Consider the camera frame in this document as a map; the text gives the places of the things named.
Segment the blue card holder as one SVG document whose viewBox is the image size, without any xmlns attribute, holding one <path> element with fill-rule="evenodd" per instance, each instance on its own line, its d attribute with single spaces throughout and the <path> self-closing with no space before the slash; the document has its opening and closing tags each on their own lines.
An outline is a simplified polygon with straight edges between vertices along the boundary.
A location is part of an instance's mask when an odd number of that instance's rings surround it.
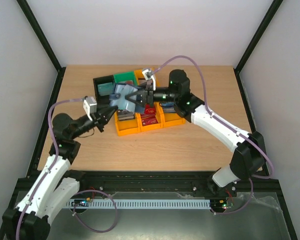
<svg viewBox="0 0 300 240">
<path fill-rule="evenodd" d="M 131 113 L 144 114 L 146 104 L 143 94 L 144 89 L 140 86 L 116 83 L 109 95 L 109 106 L 117 106 L 119 110 L 126 110 Z"/>
</svg>

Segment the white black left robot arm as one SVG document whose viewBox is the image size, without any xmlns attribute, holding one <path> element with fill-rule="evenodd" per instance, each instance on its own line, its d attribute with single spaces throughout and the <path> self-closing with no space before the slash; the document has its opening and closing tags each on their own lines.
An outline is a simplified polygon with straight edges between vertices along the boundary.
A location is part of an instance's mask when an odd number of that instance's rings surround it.
<svg viewBox="0 0 300 240">
<path fill-rule="evenodd" d="M 66 113 L 48 118 L 52 145 L 45 166 L 23 199 L 2 216 L 8 240 L 47 239 L 56 216 L 80 191 L 84 173 L 70 170 L 81 147 L 76 138 L 94 128 L 103 132 L 118 109 L 97 109 L 95 104 L 84 104 L 83 108 L 86 114 L 78 119 Z"/>
</svg>

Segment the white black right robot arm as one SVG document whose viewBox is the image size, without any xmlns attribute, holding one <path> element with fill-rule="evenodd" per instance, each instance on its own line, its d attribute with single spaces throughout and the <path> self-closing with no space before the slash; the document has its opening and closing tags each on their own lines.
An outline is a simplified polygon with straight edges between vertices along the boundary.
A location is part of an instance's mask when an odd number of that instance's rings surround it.
<svg viewBox="0 0 300 240">
<path fill-rule="evenodd" d="M 184 70 L 172 70 L 167 87 L 144 83 L 124 98 L 140 107 L 155 102 L 172 102 L 181 118 L 208 131 L 233 153 L 230 163 L 207 180 L 208 191 L 214 196 L 223 193 L 232 182 L 255 177 L 269 159 L 263 136 L 257 131 L 242 130 L 212 111 L 206 100 L 191 93 L 190 79 Z"/>
</svg>

